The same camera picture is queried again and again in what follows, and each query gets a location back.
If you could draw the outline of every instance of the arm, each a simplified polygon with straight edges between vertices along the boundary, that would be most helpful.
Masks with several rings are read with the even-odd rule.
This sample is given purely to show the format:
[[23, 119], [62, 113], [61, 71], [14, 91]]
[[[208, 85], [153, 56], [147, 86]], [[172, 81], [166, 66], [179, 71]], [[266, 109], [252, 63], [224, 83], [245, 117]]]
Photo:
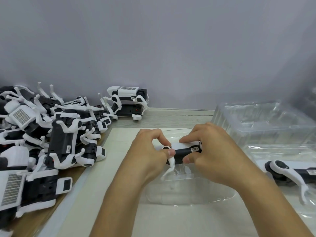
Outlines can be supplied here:
[[173, 149], [156, 151], [152, 140], [171, 146], [160, 129], [140, 130], [106, 191], [90, 237], [129, 237], [143, 188], [163, 170]]
[[196, 125], [179, 141], [202, 141], [202, 152], [192, 152], [183, 162], [195, 163], [209, 180], [239, 192], [260, 237], [313, 236], [278, 186], [222, 128], [212, 123]]

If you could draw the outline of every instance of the vent grille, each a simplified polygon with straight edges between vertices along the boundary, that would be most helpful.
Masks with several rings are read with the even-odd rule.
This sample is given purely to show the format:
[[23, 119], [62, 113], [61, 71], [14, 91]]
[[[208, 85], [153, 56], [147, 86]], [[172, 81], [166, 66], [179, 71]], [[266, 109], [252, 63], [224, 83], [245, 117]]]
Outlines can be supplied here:
[[137, 87], [121, 87], [121, 90], [136, 90]]
[[9, 175], [1, 206], [13, 204], [17, 201], [21, 182], [22, 175]]
[[26, 114], [22, 109], [17, 110], [13, 116], [21, 123], [25, 124], [30, 118], [28, 114]]

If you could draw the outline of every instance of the clear plastic tray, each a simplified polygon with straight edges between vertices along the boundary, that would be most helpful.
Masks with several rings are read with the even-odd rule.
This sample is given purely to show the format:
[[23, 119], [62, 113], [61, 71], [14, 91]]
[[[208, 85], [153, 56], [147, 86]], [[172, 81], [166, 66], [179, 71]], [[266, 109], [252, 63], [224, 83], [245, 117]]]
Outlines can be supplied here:
[[[171, 142], [177, 142], [187, 135], [191, 129], [164, 131], [164, 135]], [[154, 146], [160, 146], [157, 140]], [[175, 171], [162, 176], [169, 168], [165, 165], [161, 174], [149, 183], [141, 196], [141, 203], [165, 205], [206, 204], [232, 198], [235, 190], [217, 184], [202, 177], [194, 164], [176, 165]]]
[[279, 101], [222, 103], [211, 122], [225, 129], [239, 146], [302, 144], [316, 128], [310, 117]]
[[[316, 144], [308, 145], [253, 145], [244, 146], [243, 151], [254, 162], [261, 159], [268, 160], [294, 160], [306, 161], [316, 163]], [[283, 194], [293, 206], [295, 211], [301, 216], [307, 226], [315, 230], [316, 220], [316, 185], [308, 184], [309, 191], [306, 195], [308, 201], [307, 205], [302, 205], [299, 202], [298, 186], [280, 186]]]

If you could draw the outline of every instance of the fingernail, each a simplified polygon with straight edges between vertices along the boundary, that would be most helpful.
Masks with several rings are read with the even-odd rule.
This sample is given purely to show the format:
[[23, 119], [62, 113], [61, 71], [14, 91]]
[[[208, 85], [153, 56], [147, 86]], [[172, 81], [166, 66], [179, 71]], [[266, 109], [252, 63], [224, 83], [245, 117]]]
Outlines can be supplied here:
[[174, 155], [176, 154], [176, 151], [174, 149], [168, 149], [168, 154], [169, 154], [169, 157], [174, 157]]
[[185, 164], [190, 163], [190, 160], [189, 160], [188, 156], [183, 157], [182, 162], [185, 163]]

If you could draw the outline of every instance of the wall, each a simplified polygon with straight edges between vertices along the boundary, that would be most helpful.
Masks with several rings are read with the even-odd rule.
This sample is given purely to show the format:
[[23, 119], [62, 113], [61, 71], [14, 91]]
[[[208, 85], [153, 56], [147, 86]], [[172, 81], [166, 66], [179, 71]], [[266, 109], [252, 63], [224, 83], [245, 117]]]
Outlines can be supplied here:
[[315, 74], [316, 0], [0, 0], [2, 85], [112, 85], [151, 107], [287, 98]]

